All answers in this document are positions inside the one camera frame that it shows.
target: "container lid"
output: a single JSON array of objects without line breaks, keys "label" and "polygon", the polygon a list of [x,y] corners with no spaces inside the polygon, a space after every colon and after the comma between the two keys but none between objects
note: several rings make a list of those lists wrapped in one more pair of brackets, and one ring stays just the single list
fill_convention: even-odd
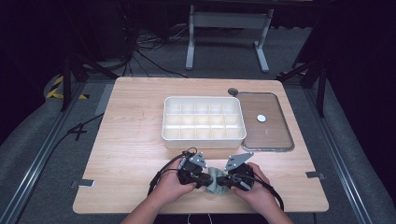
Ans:
[{"label": "container lid", "polygon": [[245,150],[289,151],[294,149],[290,130],[275,94],[238,92],[247,136]]}]

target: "white plastic tray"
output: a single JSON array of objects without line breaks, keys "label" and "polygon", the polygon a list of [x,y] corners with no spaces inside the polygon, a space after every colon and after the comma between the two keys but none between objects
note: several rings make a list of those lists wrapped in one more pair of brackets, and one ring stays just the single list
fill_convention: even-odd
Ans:
[{"label": "white plastic tray", "polygon": [[163,139],[168,148],[237,148],[246,135],[237,98],[171,96],[165,99]]}]

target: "wooden table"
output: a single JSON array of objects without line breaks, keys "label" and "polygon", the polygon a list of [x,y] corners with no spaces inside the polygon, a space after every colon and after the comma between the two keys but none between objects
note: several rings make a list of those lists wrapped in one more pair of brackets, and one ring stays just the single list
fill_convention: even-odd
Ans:
[{"label": "wooden table", "polygon": [[[256,152],[248,161],[260,165],[285,203],[287,212],[324,212],[329,208],[304,139],[282,84],[273,80],[120,77],[93,145],[83,179],[93,188],[80,188],[73,205],[80,214],[129,213],[149,190],[149,182],[181,153],[162,139],[163,103],[168,96],[229,96],[229,88],[277,95],[295,144],[291,152]],[[229,155],[244,149],[199,149],[209,166],[223,169]],[[162,213],[253,213],[231,192],[213,195],[195,189]]]}]

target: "gray carpet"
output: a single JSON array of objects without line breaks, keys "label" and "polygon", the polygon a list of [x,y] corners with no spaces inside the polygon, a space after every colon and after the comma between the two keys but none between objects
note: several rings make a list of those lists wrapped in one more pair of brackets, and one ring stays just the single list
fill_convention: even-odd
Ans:
[{"label": "gray carpet", "polygon": [[[188,43],[185,39],[164,45],[159,49],[141,50],[141,52],[162,68],[188,77],[274,79],[279,72],[291,69],[309,32],[310,29],[270,30],[264,45],[270,66],[268,74],[261,71],[255,51],[251,47],[252,40],[254,40],[251,37],[255,33],[251,31],[241,33],[233,31],[232,34],[219,30],[199,32],[196,36],[195,61],[191,71],[184,69]],[[121,68],[114,72],[122,75],[123,70]],[[164,72],[137,53],[124,75],[179,77],[177,74]],[[49,80],[48,86],[50,87],[52,83],[53,80]],[[91,74],[83,90],[83,93],[89,94],[90,97],[88,100],[77,100],[73,105],[58,140],[72,127],[104,111],[113,83],[113,80],[101,74]],[[310,108],[304,90],[299,86],[286,83],[285,90],[313,163],[317,171],[326,176],[321,183],[330,209],[317,214],[318,223],[359,223],[345,192],[344,183],[332,163],[325,136],[318,123],[315,122],[316,111]],[[21,183],[24,172],[29,168],[35,154],[45,141],[52,128],[51,125],[60,113],[61,106],[61,99],[48,99],[0,147],[0,192],[2,194],[0,211],[4,211]],[[372,223],[396,223],[396,212],[391,199],[365,158],[329,83],[324,111],[325,122],[356,183],[356,188],[368,209]],[[84,130],[87,132],[83,133],[77,141],[77,135],[70,134],[56,147],[19,223],[119,223],[126,216],[126,214],[78,215],[72,210],[77,190],[71,189],[69,185],[73,180],[82,177],[99,126],[100,118],[84,125]],[[295,223],[314,223],[312,214],[288,213],[288,215]],[[213,223],[262,223],[257,216],[212,215],[212,217]],[[159,216],[156,223],[187,223],[187,216]],[[193,215],[191,223],[209,223],[209,220],[206,215]]]}]

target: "gray cloth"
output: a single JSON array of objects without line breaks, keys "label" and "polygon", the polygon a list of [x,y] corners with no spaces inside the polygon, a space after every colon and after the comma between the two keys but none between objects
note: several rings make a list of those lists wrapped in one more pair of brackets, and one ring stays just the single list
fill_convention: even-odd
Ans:
[{"label": "gray cloth", "polygon": [[225,176],[225,173],[215,167],[209,167],[208,170],[209,174],[212,176],[213,183],[206,187],[206,191],[212,194],[223,194],[227,192],[229,190],[227,186],[220,186],[216,182],[216,177]]}]

